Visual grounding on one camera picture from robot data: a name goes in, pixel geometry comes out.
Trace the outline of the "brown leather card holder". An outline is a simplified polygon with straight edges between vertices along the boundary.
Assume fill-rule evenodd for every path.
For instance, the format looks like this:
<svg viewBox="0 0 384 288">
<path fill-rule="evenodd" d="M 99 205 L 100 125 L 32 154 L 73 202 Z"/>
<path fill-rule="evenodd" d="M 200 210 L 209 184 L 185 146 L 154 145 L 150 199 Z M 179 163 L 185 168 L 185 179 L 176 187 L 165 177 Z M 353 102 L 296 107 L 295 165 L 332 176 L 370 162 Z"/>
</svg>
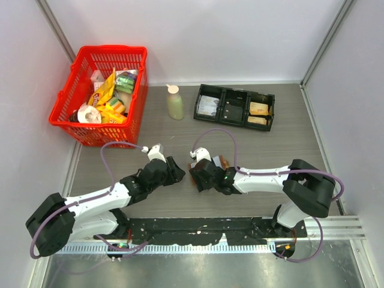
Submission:
<svg viewBox="0 0 384 288">
<path fill-rule="evenodd" d="M 230 167 L 230 163 L 222 155 L 214 156 L 211 158 L 211 160 L 215 163 L 216 166 L 222 168 L 223 170 Z M 195 165 L 195 161 L 188 163 L 188 169 L 192 169 Z"/>
</svg>

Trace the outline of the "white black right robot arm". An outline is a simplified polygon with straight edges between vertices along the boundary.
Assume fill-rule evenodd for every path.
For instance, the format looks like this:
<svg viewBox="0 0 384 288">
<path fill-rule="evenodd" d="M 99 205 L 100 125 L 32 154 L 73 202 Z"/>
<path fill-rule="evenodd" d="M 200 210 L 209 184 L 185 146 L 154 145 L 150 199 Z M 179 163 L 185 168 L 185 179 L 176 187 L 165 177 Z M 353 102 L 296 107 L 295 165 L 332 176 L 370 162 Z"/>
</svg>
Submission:
<svg viewBox="0 0 384 288">
<path fill-rule="evenodd" d="M 279 205 L 271 220 L 273 234 L 284 237 L 307 217 L 326 218 L 336 180 L 304 160 L 289 166 L 251 170 L 226 169 L 213 160 L 202 159 L 190 166 L 189 173 L 199 192 L 215 189 L 224 195 L 268 192 L 285 194 L 289 201 Z"/>
</svg>

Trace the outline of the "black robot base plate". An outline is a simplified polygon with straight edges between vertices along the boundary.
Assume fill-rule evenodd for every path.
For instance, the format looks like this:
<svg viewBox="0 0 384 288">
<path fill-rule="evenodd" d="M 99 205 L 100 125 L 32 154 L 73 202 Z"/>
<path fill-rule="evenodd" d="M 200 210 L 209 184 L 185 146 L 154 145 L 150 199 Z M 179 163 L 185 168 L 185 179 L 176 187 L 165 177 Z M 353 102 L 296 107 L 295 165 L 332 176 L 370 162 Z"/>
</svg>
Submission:
<svg viewBox="0 0 384 288">
<path fill-rule="evenodd" d="M 229 245 L 265 244 L 269 238 L 307 237 L 304 221 L 291 231 L 275 230 L 270 218 L 131 218 L 122 230 L 102 234 L 106 240 L 130 239 L 139 245 L 217 245 L 225 236 Z"/>
</svg>

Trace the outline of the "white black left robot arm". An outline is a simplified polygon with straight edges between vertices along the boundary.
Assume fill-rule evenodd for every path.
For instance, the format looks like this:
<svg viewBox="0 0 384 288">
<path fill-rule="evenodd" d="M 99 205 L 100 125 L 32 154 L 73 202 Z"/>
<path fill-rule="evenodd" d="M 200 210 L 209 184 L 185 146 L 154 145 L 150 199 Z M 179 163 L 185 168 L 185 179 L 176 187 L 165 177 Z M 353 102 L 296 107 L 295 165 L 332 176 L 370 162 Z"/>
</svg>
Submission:
<svg viewBox="0 0 384 288">
<path fill-rule="evenodd" d="M 112 186 L 77 197 L 49 195 L 26 221 L 33 259 L 47 257 L 84 236 L 123 238 L 128 224 L 121 208 L 145 200 L 158 187 L 181 182 L 185 176 L 172 157 L 153 159 L 135 174 Z"/>
</svg>

